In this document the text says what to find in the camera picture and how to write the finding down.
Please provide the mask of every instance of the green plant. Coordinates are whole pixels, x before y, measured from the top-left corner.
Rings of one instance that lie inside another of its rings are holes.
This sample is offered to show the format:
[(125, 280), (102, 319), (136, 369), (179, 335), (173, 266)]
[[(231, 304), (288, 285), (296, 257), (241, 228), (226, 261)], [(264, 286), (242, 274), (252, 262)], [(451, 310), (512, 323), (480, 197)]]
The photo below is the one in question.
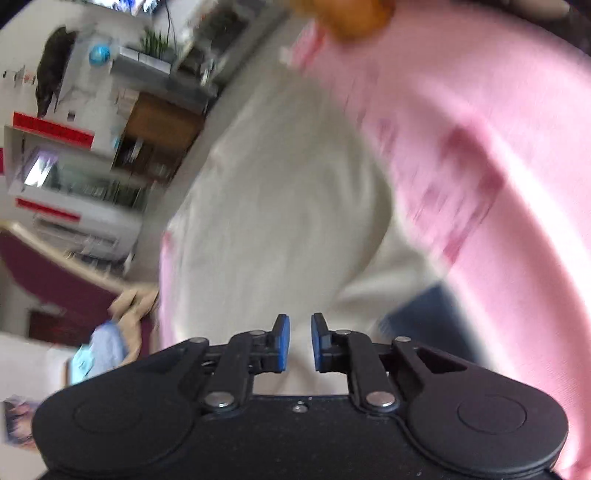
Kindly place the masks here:
[(161, 33), (156, 33), (151, 28), (144, 30), (144, 35), (139, 41), (142, 52), (155, 59), (162, 59), (168, 48), (168, 42)]

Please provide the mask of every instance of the metal screw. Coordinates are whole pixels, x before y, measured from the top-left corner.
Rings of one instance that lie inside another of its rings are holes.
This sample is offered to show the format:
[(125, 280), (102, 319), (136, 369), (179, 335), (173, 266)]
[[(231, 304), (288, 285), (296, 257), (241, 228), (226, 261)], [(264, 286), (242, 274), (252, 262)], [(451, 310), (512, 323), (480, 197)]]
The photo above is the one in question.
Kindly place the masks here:
[(304, 402), (299, 401), (297, 405), (294, 405), (291, 411), (293, 413), (306, 413), (308, 411), (308, 406)]
[(374, 407), (389, 407), (396, 401), (396, 397), (389, 392), (371, 392), (365, 400)]
[(230, 392), (211, 392), (204, 401), (209, 407), (225, 408), (234, 403), (234, 396)]

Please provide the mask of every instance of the blue cloth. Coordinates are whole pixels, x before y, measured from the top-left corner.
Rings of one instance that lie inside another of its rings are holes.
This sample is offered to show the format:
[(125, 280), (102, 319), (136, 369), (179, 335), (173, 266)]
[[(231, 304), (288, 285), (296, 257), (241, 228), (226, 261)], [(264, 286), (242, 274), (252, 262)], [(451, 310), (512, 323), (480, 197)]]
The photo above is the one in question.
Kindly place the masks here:
[(380, 323), (380, 330), (393, 338), (407, 336), (478, 364), (479, 349), (464, 322), (452, 293), (438, 284), (386, 315)]
[(70, 384), (75, 385), (118, 367), (127, 356), (125, 339), (115, 322), (98, 326), (70, 361)]

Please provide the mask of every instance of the blue ball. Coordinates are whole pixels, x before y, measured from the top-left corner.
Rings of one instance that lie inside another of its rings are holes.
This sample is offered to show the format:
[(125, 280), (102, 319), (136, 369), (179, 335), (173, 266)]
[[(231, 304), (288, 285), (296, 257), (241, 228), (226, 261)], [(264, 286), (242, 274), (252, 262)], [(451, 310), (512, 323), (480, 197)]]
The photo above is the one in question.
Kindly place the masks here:
[(93, 67), (103, 66), (111, 57), (111, 49), (108, 45), (95, 45), (88, 54), (88, 61)]

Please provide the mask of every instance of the wooden cabinet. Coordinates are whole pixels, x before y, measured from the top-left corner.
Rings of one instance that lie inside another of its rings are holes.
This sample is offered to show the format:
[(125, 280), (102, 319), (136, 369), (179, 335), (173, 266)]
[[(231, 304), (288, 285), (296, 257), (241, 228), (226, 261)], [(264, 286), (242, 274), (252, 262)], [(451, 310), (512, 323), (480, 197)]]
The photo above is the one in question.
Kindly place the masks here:
[(148, 93), (140, 93), (125, 127), (115, 168), (169, 183), (205, 118)]

